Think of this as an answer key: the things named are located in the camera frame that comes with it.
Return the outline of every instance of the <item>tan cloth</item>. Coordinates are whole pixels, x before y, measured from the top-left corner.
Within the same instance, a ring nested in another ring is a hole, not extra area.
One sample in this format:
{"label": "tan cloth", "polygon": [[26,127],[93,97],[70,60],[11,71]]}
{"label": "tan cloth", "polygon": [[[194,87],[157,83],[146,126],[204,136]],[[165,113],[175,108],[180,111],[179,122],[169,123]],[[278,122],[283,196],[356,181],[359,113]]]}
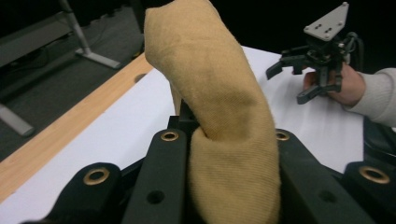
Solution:
{"label": "tan cloth", "polygon": [[146,12],[148,62],[200,123],[189,184],[207,223],[277,223],[278,153],[273,118],[247,58],[207,0]]}

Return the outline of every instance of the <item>wooden strip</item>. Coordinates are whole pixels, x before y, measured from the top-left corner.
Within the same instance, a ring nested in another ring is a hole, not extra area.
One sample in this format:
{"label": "wooden strip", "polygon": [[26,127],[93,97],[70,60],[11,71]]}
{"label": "wooden strip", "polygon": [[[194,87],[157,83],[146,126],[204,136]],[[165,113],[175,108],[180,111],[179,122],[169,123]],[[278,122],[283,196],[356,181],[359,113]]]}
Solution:
{"label": "wooden strip", "polygon": [[152,66],[141,54],[0,163],[0,203],[116,102]]}

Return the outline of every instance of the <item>white surface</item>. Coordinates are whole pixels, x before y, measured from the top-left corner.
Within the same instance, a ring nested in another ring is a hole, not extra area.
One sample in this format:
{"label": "white surface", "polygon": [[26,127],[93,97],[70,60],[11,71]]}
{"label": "white surface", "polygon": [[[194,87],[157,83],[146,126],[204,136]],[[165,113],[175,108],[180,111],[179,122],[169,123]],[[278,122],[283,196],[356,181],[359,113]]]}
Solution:
{"label": "white surface", "polygon": [[[362,116],[317,97],[297,105],[304,76],[291,68],[266,79],[265,70],[279,55],[244,48],[271,106],[276,127],[294,133],[318,160],[343,172],[350,161],[362,160]],[[114,105],[66,146],[37,174],[0,205],[0,223],[16,224],[44,217],[73,175],[95,162],[111,162],[121,169],[143,158],[152,136],[166,128],[174,115],[169,83],[152,70]]]}

